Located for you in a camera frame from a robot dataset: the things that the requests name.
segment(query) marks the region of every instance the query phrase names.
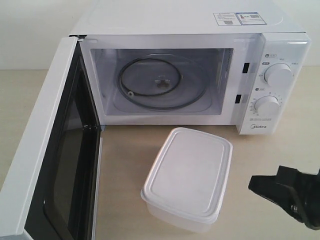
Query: beige table surface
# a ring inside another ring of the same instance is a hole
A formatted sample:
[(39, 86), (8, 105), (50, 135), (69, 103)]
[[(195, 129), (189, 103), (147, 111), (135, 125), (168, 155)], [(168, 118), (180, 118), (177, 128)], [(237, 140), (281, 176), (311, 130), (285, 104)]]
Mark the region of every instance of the beige table surface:
[[(19, 144), (46, 71), (0, 71), (0, 187)], [(304, 67), (277, 131), (238, 135), (234, 126), (190, 126), (233, 144), (223, 205), (210, 232), (191, 233), (147, 211), (140, 190), (174, 126), (108, 126), (98, 195), (96, 240), (319, 240), (280, 207), (248, 190), (252, 175), (279, 165), (316, 174), (320, 168), (320, 67)]]

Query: microwave door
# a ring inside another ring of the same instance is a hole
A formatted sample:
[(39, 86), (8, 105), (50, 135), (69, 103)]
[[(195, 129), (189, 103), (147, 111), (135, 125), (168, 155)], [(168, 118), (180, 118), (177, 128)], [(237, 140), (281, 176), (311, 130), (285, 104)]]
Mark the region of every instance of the microwave door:
[(78, 39), (63, 38), (0, 192), (0, 239), (93, 238), (100, 133)]

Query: plastic food container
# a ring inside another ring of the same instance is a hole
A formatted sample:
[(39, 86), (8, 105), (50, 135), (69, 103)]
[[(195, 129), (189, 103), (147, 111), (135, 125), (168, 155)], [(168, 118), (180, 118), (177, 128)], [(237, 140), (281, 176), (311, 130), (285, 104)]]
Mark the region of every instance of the plastic food container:
[(141, 191), (149, 212), (176, 227), (207, 232), (222, 206), (232, 150), (222, 137), (173, 129)]

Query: timer knob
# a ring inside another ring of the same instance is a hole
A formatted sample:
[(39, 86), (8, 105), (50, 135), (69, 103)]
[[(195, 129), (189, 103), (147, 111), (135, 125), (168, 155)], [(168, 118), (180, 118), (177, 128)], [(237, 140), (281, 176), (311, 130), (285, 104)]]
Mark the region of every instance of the timer knob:
[(287, 87), (291, 84), (292, 79), (292, 71), (284, 63), (272, 65), (264, 73), (264, 80), (272, 87)]
[(278, 99), (274, 96), (264, 96), (258, 99), (254, 104), (254, 109), (259, 115), (273, 116), (279, 111), (280, 105)]

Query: white microwave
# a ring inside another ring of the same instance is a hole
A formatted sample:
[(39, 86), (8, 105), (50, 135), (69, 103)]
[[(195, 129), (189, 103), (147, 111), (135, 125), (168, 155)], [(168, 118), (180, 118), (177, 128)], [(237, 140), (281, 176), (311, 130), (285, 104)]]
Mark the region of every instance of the white microwave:
[(0, 192), (0, 240), (95, 238), (107, 125), (273, 133), (310, 43), (270, 0), (95, 0), (30, 115)]

